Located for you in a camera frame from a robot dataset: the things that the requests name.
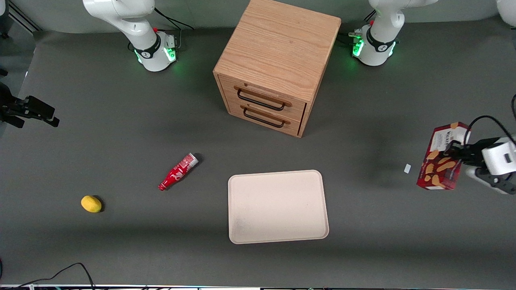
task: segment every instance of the tray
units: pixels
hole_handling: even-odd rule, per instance
[[[251,244],[325,238],[329,226],[322,183],[317,170],[232,176],[230,240]]]

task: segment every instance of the cracker box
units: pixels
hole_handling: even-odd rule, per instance
[[[448,144],[457,140],[464,144],[468,126],[457,122],[433,130],[425,159],[417,178],[417,185],[427,189],[454,189],[459,178],[459,160],[443,156]]]

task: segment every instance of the black metal handle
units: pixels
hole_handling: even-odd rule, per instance
[[[250,102],[250,103],[253,103],[253,104],[256,104],[256,105],[260,105],[260,106],[264,106],[266,108],[269,108],[269,109],[272,109],[272,110],[275,110],[275,111],[281,111],[285,108],[285,103],[283,103],[283,105],[281,105],[281,107],[274,107],[274,106],[271,106],[269,104],[265,104],[265,103],[262,103],[262,102],[259,102],[259,101],[255,101],[253,99],[250,99],[250,98],[246,98],[244,97],[243,95],[240,95],[240,93],[242,92],[242,89],[238,89],[238,91],[236,92],[236,95],[238,96],[239,99],[241,100],[244,100],[244,101],[247,101],[247,102]]]
[[[282,121],[282,122],[281,122],[281,125],[277,125],[277,124],[271,123],[271,122],[269,122],[269,121],[265,121],[265,120],[262,120],[262,119],[260,119],[260,118],[257,118],[257,117],[255,117],[255,116],[251,116],[251,115],[249,115],[249,114],[246,114],[246,112],[247,112],[247,108],[244,108],[244,116],[246,116],[247,118],[249,118],[249,119],[253,119],[253,120],[258,121],[258,122],[265,123],[265,124],[267,124],[267,125],[269,125],[269,126],[273,126],[273,127],[276,127],[276,128],[281,128],[281,127],[283,127],[283,125],[285,124],[285,121]]]

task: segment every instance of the wooden drawer cabinet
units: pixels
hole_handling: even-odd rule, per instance
[[[340,19],[251,0],[213,73],[231,115],[301,137]]]

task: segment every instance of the yellow lemon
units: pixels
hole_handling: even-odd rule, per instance
[[[102,209],[102,203],[96,197],[84,196],[80,204],[83,208],[91,213],[98,213]]]

